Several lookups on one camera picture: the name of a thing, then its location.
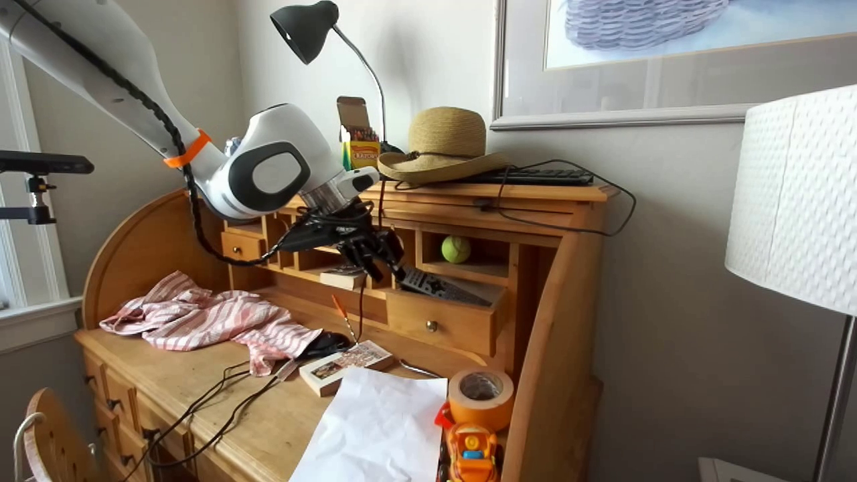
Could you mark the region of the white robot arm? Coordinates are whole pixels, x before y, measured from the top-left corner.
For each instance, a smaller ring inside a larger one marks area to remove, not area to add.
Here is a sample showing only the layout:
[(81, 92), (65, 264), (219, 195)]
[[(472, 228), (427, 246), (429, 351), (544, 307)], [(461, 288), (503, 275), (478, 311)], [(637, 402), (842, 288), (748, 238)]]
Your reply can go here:
[(174, 108), (151, 38), (116, 0), (2, 0), (0, 31), (179, 172), (190, 210), (207, 203), (223, 220), (242, 222), (301, 197), (305, 210), (298, 222), (254, 262), (333, 246), (372, 278), (380, 278), (378, 262), (403, 275), (403, 250), (362, 200), (380, 173), (372, 167), (346, 172), (301, 108), (281, 102), (254, 113), (236, 148), (223, 152)]

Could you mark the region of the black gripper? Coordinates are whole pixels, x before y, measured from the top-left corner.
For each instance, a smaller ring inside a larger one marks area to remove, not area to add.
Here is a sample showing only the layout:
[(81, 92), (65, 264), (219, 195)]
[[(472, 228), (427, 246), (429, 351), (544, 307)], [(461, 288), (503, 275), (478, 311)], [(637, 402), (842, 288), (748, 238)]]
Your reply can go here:
[(380, 278), (380, 264), (385, 264), (395, 282), (405, 286), (405, 250), (392, 228), (372, 222), (365, 200), (353, 200), (340, 212), (302, 210), (278, 240), (281, 252), (316, 246), (336, 246), (348, 264), (362, 268), (369, 278)]

